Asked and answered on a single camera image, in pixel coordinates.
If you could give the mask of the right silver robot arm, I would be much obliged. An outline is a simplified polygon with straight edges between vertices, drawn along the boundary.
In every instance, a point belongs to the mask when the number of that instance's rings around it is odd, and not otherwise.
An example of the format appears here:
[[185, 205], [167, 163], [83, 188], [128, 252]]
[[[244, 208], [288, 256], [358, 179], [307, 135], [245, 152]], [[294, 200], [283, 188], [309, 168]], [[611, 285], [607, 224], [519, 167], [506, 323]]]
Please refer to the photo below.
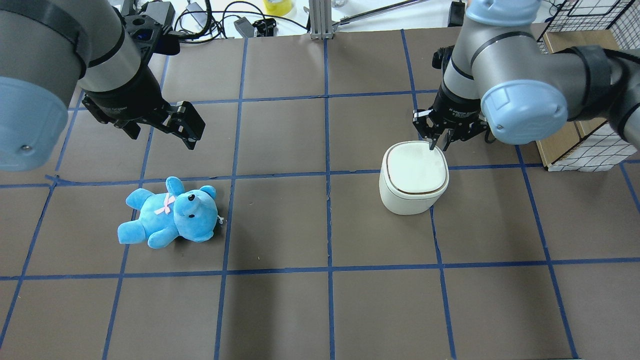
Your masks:
[[544, 54], [531, 32], [539, 0], [472, 0], [457, 41], [437, 50], [442, 80], [413, 125], [435, 148], [490, 132], [524, 145], [546, 139], [567, 122], [606, 119], [639, 146], [639, 50], [599, 45]]

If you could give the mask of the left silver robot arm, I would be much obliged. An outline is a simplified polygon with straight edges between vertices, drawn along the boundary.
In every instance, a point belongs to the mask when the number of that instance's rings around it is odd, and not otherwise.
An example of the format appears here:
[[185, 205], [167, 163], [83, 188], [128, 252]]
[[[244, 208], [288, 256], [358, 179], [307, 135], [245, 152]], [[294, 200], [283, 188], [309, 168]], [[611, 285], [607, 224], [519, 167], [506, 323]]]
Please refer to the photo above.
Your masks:
[[0, 168], [32, 171], [51, 157], [67, 125], [75, 88], [103, 125], [137, 139], [141, 125], [170, 133], [189, 150], [206, 124], [188, 101], [171, 105], [149, 68], [189, 37], [173, 28], [170, 2], [121, 9], [107, 0], [0, 3]]

